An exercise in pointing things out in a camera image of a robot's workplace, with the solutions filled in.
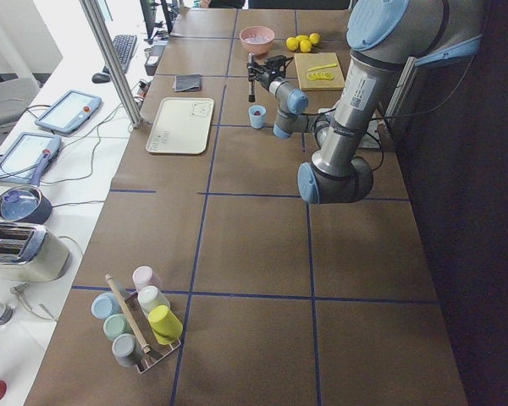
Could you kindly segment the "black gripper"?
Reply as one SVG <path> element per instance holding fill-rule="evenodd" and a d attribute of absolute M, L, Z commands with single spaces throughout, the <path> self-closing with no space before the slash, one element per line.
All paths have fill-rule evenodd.
<path fill-rule="evenodd" d="M 284 78 L 284 65 L 282 64 L 259 64 L 250 62 L 246 64 L 248 75 L 254 76 L 265 90 L 269 89 L 270 84 L 277 78 Z"/>

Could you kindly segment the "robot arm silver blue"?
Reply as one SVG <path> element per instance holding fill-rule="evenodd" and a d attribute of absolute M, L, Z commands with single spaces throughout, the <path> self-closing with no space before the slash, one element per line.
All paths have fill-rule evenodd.
<path fill-rule="evenodd" d="M 319 149 L 297 174 L 309 204 L 352 203 L 366 197 L 373 171 L 356 155 L 378 104 L 396 87 L 408 58 L 416 66 L 445 66 L 478 53 L 486 1 L 359 1 L 351 10 L 346 40 L 351 61 L 333 110 L 306 114 L 306 94 L 285 78 L 283 55 L 264 64 L 249 60 L 248 80 L 277 99 L 274 134 L 287 139 L 311 133 Z"/>

